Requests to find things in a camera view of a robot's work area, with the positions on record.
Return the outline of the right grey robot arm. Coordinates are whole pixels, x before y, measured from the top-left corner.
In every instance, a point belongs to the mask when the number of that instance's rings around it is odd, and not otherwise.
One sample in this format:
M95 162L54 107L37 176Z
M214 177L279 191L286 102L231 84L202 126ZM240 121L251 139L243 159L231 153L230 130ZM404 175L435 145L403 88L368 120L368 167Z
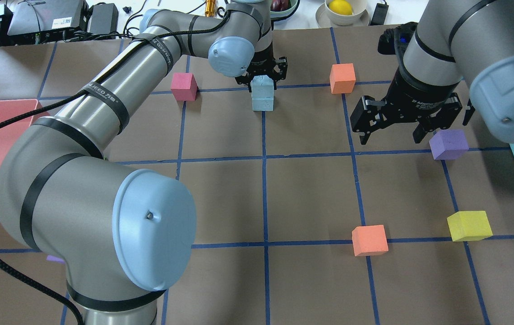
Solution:
M490 133L514 144L514 0L430 0L418 23L387 29L378 52L398 68L386 96L362 96L350 116L366 144L372 132L417 123L416 144L453 124L462 106L454 93L467 83L473 113Z

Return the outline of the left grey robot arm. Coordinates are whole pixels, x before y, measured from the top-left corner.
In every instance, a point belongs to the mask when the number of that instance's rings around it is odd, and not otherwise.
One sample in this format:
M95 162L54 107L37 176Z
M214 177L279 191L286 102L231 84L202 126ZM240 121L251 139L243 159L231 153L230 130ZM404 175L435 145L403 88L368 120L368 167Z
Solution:
M65 262L70 309L88 325L153 325L158 299L191 255L186 186L104 158L110 142L182 55L241 77L272 58L270 4L232 0L219 20L150 10L141 32L71 103L38 119L0 167L0 222L18 242Z

